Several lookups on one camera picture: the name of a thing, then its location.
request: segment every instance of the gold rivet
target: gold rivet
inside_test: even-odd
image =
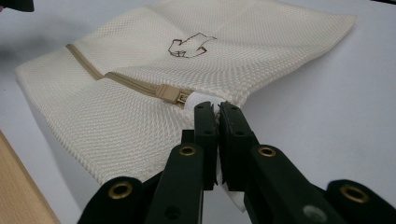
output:
[[[114,200],[123,199],[132,193],[134,187],[127,181],[115,183],[108,191],[108,196]]]
[[[356,187],[344,185],[340,190],[344,196],[355,203],[367,203],[369,201],[369,196]]]
[[[178,153],[180,153],[183,156],[192,156],[196,152],[196,149],[193,147],[183,147],[181,148]]]
[[[264,157],[274,157],[276,155],[276,151],[270,147],[260,147],[259,153]]]

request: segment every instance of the zipper slider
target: zipper slider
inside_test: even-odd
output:
[[[166,84],[159,85],[155,91],[155,95],[165,102],[174,105],[186,104],[187,97],[189,97],[189,95],[183,92],[181,89]]]

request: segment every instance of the black line drawing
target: black line drawing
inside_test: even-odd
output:
[[[193,35],[185,41],[174,39],[168,51],[172,56],[178,58],[193,58],[207,52],[204,43],[215,39],[214,36],[206,36],[201,33]]]

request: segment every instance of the white surface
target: white surface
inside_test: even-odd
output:
[[[257,91],[243,110],[263,144],[282,149],[312,183],[358,181],[396,206],[396,6],[288,0],[358,15],[324,56]],[[75,223],[99,185],[29,106],[13,69],[153,1],[35,1],[34,13],[0,13],[0,129],[62,223]],[[204,223],[249,223],[221,189],[205,194]]]

